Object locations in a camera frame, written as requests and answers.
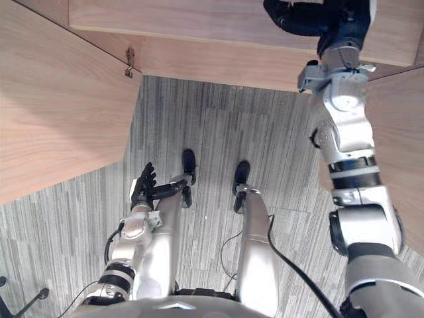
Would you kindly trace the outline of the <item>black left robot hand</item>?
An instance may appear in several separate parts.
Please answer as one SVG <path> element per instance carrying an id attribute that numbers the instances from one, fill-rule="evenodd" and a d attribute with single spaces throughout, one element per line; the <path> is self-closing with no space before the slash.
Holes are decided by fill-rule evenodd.
<path id="1" fill-rule="evenodd" d="M 144 167 L 140 177 L 136 180 L 134 190 L 131 194 L 131 208 L 146 203 L 153 209 L 153 201 L 165 199 L 177 194 L 187 184 L 179 181 L 165 185 L 156 185 L 156 173 L 151 162 Z"/>

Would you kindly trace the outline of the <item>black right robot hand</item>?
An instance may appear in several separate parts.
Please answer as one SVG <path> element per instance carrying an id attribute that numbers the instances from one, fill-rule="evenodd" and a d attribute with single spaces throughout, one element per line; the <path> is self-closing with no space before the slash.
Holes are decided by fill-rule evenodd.
<path id="1" fill-rule="evenodd" d="M 307 3 L 266 0 L 263 7 L 274 24 L 297 36 L 318 37 L 317 54 L 331 46 L 349 44 L 362 50 L 374 22 L 377 2 L 327 0 Z"/>

